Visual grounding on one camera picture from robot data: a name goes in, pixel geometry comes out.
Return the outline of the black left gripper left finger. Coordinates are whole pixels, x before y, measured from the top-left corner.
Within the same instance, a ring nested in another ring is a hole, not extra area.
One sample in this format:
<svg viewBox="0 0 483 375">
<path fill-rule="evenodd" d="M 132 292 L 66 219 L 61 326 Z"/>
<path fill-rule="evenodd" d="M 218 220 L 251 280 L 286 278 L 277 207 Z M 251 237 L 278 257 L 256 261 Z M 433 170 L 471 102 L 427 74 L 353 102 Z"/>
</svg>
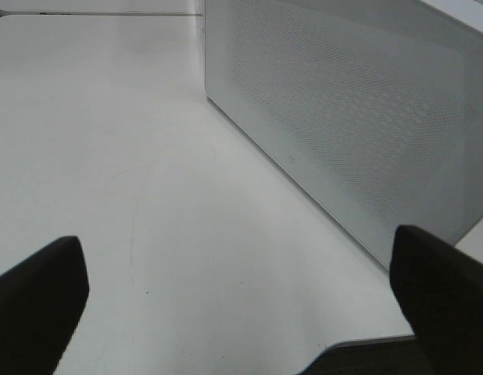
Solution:
<svg viewBox="0 0 483 375">
<path fill-rule="evenodd" d="M 76 236 L 54 240 L 0 275 L 0 374 L 53 374 L 89 291 Z"/>
</svg>

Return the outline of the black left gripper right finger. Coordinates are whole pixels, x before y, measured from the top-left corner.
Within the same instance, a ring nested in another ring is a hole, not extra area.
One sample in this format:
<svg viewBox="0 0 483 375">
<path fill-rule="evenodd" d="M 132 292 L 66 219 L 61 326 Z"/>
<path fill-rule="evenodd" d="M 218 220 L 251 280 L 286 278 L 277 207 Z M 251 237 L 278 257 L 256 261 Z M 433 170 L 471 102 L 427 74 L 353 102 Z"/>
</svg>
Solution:
<svg viewBox="0 0 483 375">
<path fill-rule="evenodd" d="M 389 282 L 436 374 L 483 374 L 483 263 L 402 225 Z"/>
</svg>

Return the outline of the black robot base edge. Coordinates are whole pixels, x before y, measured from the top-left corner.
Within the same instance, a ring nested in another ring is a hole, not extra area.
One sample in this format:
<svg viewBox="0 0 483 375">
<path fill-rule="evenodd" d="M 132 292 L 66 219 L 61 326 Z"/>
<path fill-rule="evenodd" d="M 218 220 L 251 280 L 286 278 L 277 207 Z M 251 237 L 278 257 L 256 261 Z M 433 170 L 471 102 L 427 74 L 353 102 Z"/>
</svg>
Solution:
<svg viewBox="0 0 483 375">
<path fill-rule="evenodd" d="M 413 335 L 344 341 L 325 349 L 302 372 L 311 374 L 433 374 Z"/>
</svg>

